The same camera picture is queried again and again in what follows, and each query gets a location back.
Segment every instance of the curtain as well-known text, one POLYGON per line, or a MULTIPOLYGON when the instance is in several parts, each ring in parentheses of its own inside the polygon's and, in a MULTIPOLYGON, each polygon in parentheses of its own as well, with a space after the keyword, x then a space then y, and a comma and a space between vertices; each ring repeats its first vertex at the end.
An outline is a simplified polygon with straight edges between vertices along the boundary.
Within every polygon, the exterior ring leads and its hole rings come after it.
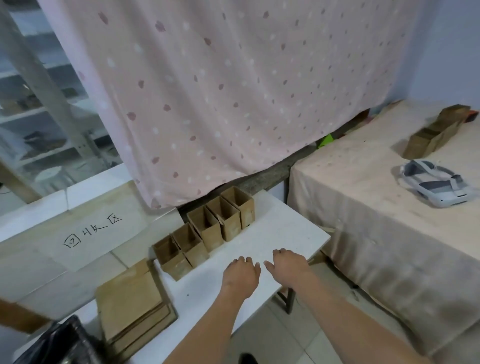
POLYGON ((415 0, 40 0, 138 189, 178 206, 381 104, 415 0))

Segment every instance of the black plastic bag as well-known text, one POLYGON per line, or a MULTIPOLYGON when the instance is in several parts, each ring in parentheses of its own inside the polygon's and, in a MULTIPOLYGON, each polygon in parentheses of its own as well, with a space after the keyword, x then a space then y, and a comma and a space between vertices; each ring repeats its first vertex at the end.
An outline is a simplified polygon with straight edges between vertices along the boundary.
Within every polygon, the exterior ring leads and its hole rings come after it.
POLYGON ((13 364, 106 364, 101 351, 101 342, 73 315, 53 324, 13 364))

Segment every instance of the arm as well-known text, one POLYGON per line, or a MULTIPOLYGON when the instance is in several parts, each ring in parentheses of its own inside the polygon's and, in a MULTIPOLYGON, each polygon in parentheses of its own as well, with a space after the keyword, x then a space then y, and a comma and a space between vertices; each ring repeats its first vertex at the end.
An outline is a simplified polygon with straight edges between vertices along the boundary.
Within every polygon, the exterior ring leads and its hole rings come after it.
POLYGON ((361 310, 333 294, 303 256, 285 249, 273 254, 275 265, 265 262, 267 270, 307 304, 343 363, 430 363, 361 310))
POLYGON ((243 302, 258 287, 262 269, 252 258, 235 259, 223 273, 220 293, 212 307, 181 341, 165 364, 220 364, 227 352, 235 319, 243 302))

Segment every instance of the metal table leg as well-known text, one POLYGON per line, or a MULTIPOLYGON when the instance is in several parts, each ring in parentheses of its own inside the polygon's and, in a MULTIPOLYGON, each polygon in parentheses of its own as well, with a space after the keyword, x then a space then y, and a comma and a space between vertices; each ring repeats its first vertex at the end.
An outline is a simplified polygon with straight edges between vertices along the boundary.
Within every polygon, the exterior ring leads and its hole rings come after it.
POLYGON ((285 295, 281 292, 278 292, 277 294, 280 296, 282 301, 285 302, 285 311, 287 315, 291 314, 293 310, 293 303, 295 302, 295 291, 292 288, 289 288, 287 297, 285 297, 285 295))

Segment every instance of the left hand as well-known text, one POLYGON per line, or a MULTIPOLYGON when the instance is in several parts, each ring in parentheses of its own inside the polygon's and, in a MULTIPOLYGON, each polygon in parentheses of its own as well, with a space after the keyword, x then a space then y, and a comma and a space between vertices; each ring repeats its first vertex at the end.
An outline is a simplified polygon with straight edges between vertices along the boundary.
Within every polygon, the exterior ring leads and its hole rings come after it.
POLYGON ((260 263, 253 266, 252 258, 241 256, 225 269, 221 292, 230 292, 243 302, 257 289, 261 272, 260 263))

